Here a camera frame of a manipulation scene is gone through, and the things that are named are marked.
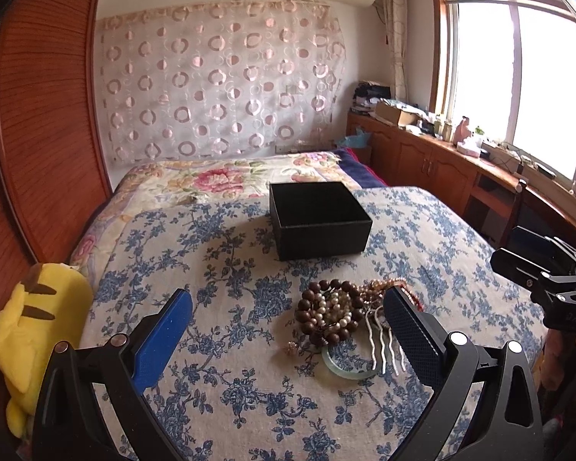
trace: silver screw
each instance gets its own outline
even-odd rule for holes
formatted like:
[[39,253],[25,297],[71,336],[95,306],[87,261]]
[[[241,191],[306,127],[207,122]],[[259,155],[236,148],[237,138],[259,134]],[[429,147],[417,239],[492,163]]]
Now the silver screw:
[[121,347],[124,343],[126,343],[127,340],[128,337],[120,332],[119,334],[116,334],[114,337],[112,337],[110,341],[114,347]]
[[64,353],[68,350],[68,341],[59,341],[56,346],[53,347],[53,351],[56,353]]
[[453,332],[450,335],[450,341],[452,341],[455,345],[463,346],[467,343],[467,336],[465,336],[462,332]]
[[514,353],[521,353],[523,351],[523,347],[520,346],[520,343],[518,343],[518,341],[509,342],[508,348],[510,348],[510,350],[513,351]]

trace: blue gripper pad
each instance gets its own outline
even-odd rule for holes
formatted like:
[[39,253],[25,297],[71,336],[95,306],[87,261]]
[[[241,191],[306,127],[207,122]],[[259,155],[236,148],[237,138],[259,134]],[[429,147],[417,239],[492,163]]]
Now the blue gripper pad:
[[141,395],[146,388],[158,383],[160,374],[192,319],[190,293],[178,289],[157,317],[154,328],[134,355],[132,383]]
[[428,313],[416,310],[400,288],[384,294],[384,315],[418,379],[433,390],[444,384],[444,328]]

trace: window frame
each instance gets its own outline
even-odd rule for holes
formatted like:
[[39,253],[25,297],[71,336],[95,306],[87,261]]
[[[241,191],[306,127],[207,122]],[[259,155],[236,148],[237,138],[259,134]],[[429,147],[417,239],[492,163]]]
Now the window frame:
[[[509,4],[510,14],[516,26],[519,22],[518,6]],[[456,89],[456,58],[458,51],[453,46],[453,35],[456,36],[458,5],[449,5],[446,0],[433,0],[434,11],[434,50],[433,50],[433,76],[431,81],[431,94],[429,101],[429,110],[440,113],[446,118],[452,118],[453,106],[450,106],[450,99],[454,96]],[[520,41],[520,33],[515,33],[515,74],[512,82],[512,105],[510,110],[510,119],[508,120],[508,132],[511,132],[512,139],[516,129],[516,120],[518,118],[518,106],[520,105],[520,92],[517,91],[521,85],[522,75],[522,47],[516,46],[516,40]],[[573,188],[576,196],[576,183]]]

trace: curtain with circle pattern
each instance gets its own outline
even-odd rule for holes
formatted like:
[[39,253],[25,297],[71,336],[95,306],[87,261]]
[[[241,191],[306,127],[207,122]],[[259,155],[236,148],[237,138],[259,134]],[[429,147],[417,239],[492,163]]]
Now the curtain with circle pattern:
[[326,4],[170,7],[96,29],[99,128],[115,161],[231,157],[330,138],[345,46]]
[[391,54],[391,91],[395,98],[407,102],[404,56],[407,46],[407,0],[383,0],[386,39]]

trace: wooden wardrobe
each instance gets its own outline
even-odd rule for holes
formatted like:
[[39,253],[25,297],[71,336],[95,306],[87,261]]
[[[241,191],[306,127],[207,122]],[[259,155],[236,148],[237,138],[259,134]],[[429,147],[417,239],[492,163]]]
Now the wooden wardrobe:
[[[93,103],[97,0],[13,0],[0,22],[0,310],[66,262],[111,195]],[[8,393],[0,373],[0,423]]]

